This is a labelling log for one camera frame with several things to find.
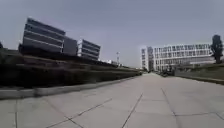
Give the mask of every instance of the paving tile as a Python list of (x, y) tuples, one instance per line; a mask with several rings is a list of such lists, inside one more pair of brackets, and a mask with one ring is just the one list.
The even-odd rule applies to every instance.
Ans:
[(18, 128), (45, 128), (66, 120), (60, 112), (41, 98), (18, 101)]
[(223, 128), (224, 121), (215, 114), (179, 116), (181, 128)]
[(108, 98), (101, 98), (95, 95), (82, 98), (57, 96), (48, 97), (47, 100), (62, 113), (64, 113), (66, 117), (72, 118), (90, 108), (102, 104), (108, 100)]
[(50, 128), (81, 128), (81, 127), (79, 127), (78, 125), (74, 124), (71, 121), (66, 121)]
[(0, 127), (15, 128), (15, 100), (0, 101)]
[(172, 115), (134, 112), (125, 128), (177, 128), (177, 123)]
[(155, 113), (162, 115), (173, 115), (169, 105), (165, 101), (145, 101), (141, 100), (135, 109), (136, 112)]
[(113, 99), (110, 102), (103, 104), (104, 107), (108, 107), (114, 110), (132, 111), (137, 100), (117, 100)]
[(72, 120), (84, 128), (121, 128), (129, 113), (99, 107)]
[(170, 106), (176, 115), (192, 115), (211, 112), (205, 105), (194, 100), (170, 102)]

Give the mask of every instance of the walkway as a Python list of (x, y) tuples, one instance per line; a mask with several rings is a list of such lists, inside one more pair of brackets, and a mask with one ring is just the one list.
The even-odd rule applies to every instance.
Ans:
[(143, 75), (42, 98), (0, 101), (2, 128), (223, 128), (224, 87)]

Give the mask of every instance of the dark building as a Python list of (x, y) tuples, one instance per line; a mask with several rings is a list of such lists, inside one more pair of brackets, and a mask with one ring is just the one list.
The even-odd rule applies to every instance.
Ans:
[(28, 18), (25, 24), (23, 45), (53, 52), (62, 52), (65, 32)]
[(77, 52), (78, 52), (77, 41), (72, 38), (65, 37), (63, 53), (71, 56), (77, 56)]
[(98, 60), (100, 54), (100, 46), (86, 40), (78, 41), (78, 56)]

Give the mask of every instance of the low wall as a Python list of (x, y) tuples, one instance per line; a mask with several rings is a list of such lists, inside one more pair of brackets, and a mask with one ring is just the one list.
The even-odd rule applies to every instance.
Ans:
[(18, 98), (27, 98), (27, 97), (36, 97), (36, 96), (47, 96), (55, 95), (60, 93), (67, 93), (72, 91), (81, 91), (85, 89), (93, 89), (97, 87), (102, 87), (106, 85), (120, 83), (126, 80), (130, 80), (136, 77), (100, 82), (95, 84), (84, 84), (76, 86), (60, 86), (60, 87), (51, 87), (51, 88), (35, 88), (35, 89), (25, 89), (25, 90), (0, 90), (0, 99), (18, 99)]

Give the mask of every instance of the white building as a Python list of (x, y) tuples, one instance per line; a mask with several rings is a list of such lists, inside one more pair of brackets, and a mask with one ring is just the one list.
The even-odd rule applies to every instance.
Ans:
[(153, 70), (153, 48), (143, 46), (141, 48), (141, 64), (142, 68)]
[[(153, 68), (158, 71), (167, 69), (170, 65), (214, 63), (209, 45), (204, 43), (153, 47), (151, 53), (153, 55)], [(144, 58), (149, 56), (148, 54), (142, 53), (142, 67), (149, 67), (148, 64), (143, 63)]]

